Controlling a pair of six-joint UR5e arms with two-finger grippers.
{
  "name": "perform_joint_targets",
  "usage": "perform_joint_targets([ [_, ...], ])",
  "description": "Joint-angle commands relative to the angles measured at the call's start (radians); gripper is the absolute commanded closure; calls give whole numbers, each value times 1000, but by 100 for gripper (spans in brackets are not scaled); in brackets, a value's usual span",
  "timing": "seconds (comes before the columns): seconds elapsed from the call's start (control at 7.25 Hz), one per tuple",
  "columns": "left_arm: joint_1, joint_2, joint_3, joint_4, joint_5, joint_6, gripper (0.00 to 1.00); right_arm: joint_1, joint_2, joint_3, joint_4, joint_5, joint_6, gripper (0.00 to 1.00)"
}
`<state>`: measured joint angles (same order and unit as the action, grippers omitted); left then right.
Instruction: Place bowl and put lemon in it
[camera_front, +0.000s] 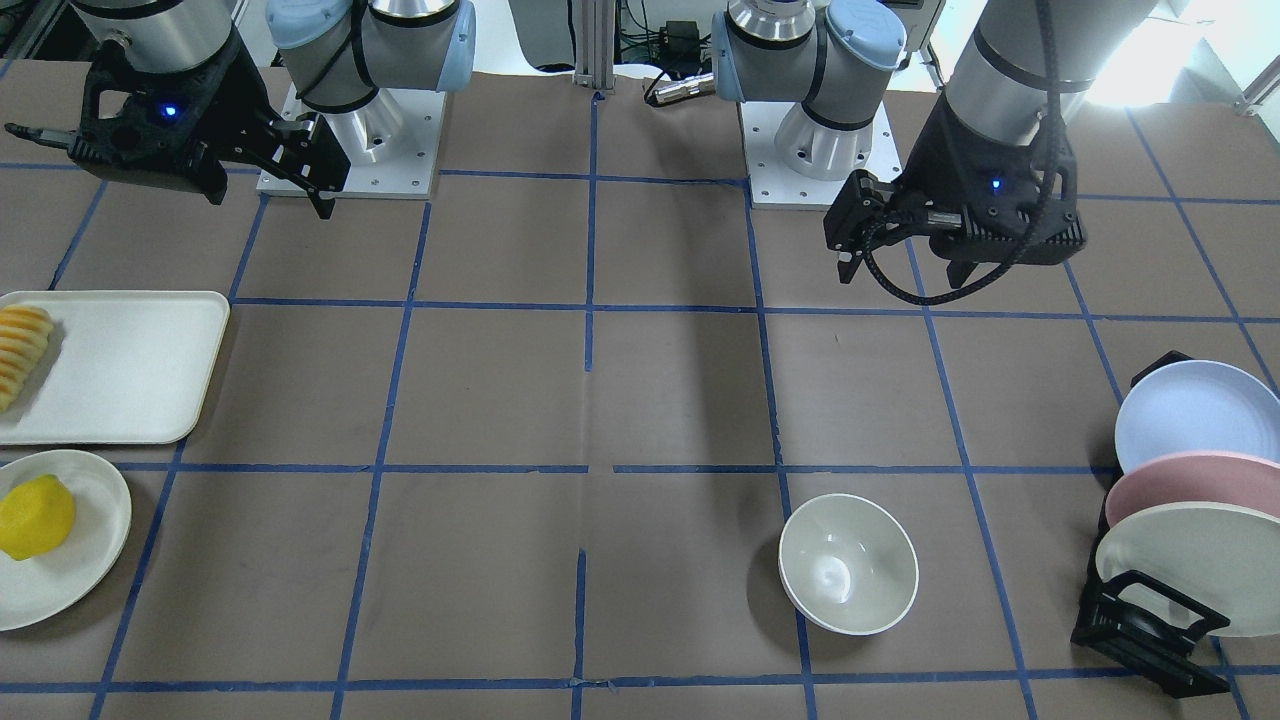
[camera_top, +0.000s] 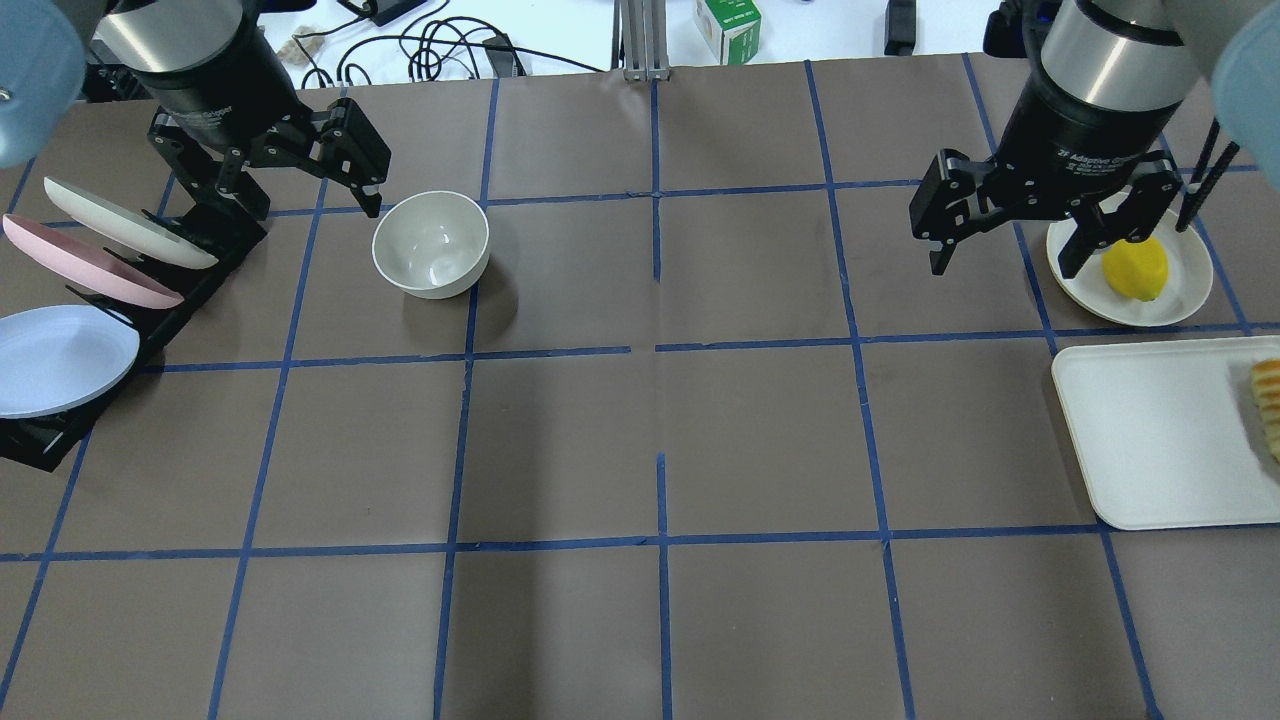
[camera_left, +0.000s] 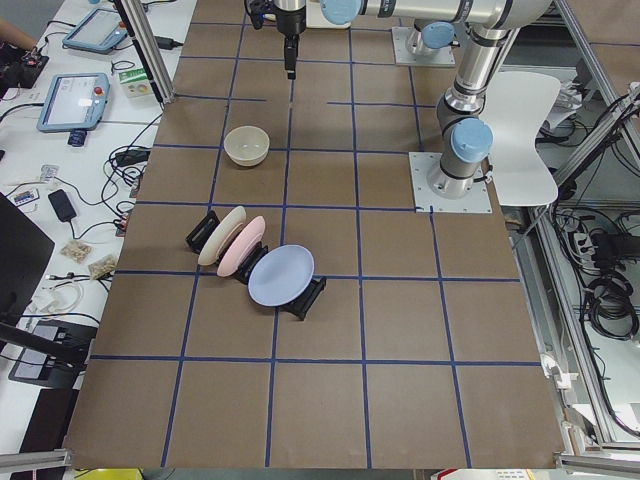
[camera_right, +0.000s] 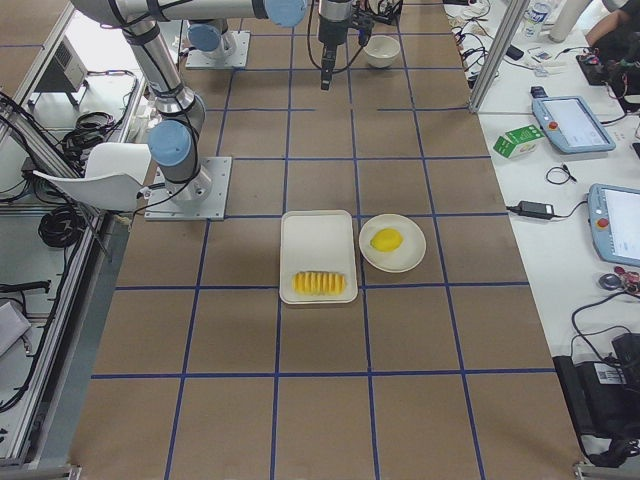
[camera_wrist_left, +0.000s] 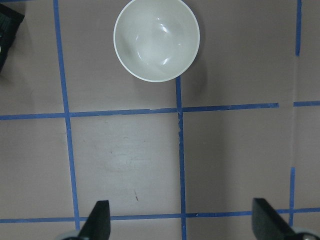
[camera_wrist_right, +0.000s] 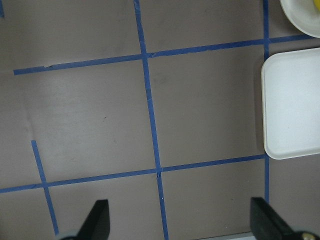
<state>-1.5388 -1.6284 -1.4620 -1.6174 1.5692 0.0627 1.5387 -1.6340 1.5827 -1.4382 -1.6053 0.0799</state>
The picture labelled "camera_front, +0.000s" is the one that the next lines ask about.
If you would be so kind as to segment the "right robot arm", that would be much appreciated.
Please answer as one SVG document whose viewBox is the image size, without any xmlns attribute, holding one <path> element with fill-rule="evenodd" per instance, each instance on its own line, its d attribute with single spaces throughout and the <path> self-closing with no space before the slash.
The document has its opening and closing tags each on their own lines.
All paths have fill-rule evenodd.
<svg viewBox="0 0 1280 720">
<path fill-rule="evenodd" d="M 468 1 L 270 1 L 265 20 L 302 111 L 269 96 L 220 1 L 76 1 L 99 47 L 73 129 L 5 124 L 104 181 L 223 202 L 227 165 L 297 188 L 328 219 L 360 168 L 410 158 L 396 92 L 458 92 L 474 70 Z"/>
</svg>

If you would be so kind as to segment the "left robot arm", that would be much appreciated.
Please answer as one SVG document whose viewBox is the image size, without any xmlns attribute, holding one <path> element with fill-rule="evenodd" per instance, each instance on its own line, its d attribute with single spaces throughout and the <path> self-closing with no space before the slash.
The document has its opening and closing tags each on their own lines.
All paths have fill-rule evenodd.
<svg viewBox="0 0 1280 720">
<path fill-rule="evenodd" d="M 908 32 L 878 1 L 731 1 L 710 35 L 717 94 L 787 102 L 777 143 L 841 182 L 823 219 L 838 278 L 865 268 L 916 306 L 964 299 L 1015 265 L 1087 243 L 1066 126 L 1149 1 L 988 1 L 900 173 L 860 168 Z"/>
</svg>

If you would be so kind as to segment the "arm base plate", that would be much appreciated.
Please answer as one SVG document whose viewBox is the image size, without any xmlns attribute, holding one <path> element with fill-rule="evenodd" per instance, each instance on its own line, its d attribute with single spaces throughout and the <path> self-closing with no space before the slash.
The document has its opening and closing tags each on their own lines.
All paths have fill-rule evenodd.
<svg viewBox="0 0 1280 720">
<path fill-rule="evenodd" d="M 326 114 L 349 159 L 344 186 L 324 199 L 429 200 L 449 94 L 379 88 L 353 111 Z"/>
<path fill-rule="evenodd" d="M 742 150 L 756 209 L 829 208 L 855 170 L 891 181 L 902 160 L 884 108 L 859 129 L 832 129 L 797 102 L 741 102 Z"/>
</svg>

